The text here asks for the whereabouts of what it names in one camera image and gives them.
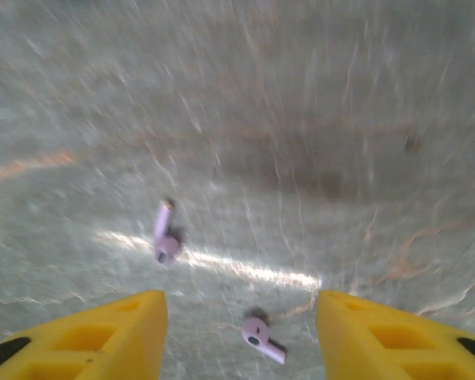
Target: purple earbud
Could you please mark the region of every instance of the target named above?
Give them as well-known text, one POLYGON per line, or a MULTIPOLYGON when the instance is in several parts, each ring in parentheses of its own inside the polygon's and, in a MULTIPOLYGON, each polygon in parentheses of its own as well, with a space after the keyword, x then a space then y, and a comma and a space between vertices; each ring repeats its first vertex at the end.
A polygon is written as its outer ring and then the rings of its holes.
POLYGON ((160 202, 157 221, 154 226, 154 255, 159 264, 169 264, 180 250, 180 242, 169 236, 169 228, 173 218, 174 205, 168 200, 160 202))
POLYGON ((285 364, 287 353, 269 340, 268 326, 260 318, 251 317, 243 322, 241 335, 246 343, 269 356, 280 364, 285 364))

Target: wireless earbud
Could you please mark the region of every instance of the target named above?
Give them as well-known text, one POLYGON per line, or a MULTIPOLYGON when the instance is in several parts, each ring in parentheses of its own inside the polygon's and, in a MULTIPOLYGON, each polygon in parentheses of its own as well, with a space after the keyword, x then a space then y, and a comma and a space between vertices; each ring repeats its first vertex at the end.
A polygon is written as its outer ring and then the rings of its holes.
POLYGON ((158 209, 157 221, 154 226, 154 256, 159 264, 169 264, 180 250, 180 242, 169 236, 174 205, 168 200, 163 200, 158 209))
POLYGON ((280 364, 285 364, 287 353, 269 340, 268 326, 260 318, 251 317, 243 322, 241 335, 246 343, 269 356, 280 364))

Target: earbud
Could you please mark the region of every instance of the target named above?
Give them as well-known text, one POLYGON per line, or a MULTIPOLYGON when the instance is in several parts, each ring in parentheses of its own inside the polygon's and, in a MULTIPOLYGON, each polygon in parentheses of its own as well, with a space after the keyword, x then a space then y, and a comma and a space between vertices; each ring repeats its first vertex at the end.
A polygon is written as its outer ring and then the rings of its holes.
POLYGON ((251 317, 243 322, 241 335, 246 343, 269 356, 280 364, 285 364, 287 353, 269 340, 268 326, 260 318, 251 317))
POLYGON ((154 256, 159 264, 169 264, 180 250, 180 242, 169 236, 174 205, 168 200, 163 200, 158 209, 157 221, 154 226, 154 256))

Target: marble surface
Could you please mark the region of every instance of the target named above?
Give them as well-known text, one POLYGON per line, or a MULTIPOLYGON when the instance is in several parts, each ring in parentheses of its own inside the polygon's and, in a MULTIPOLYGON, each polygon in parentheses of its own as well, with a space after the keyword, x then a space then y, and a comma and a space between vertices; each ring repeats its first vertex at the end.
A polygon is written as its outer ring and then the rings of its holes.
POLYGON ((150 288, 165 379, 324 378, 320 289, 475 333, 475 0, 0 0, 0 339, 150 288))

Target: gray marble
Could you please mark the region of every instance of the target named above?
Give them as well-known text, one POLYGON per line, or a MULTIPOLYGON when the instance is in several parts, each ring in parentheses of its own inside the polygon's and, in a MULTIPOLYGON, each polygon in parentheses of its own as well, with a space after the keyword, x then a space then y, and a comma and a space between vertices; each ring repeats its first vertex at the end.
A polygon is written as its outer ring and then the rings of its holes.
POLYGON ((165 379, 324 378, 320 289, 475 333, 475 0, 0 0, 0 339, 150 288, 165 379))

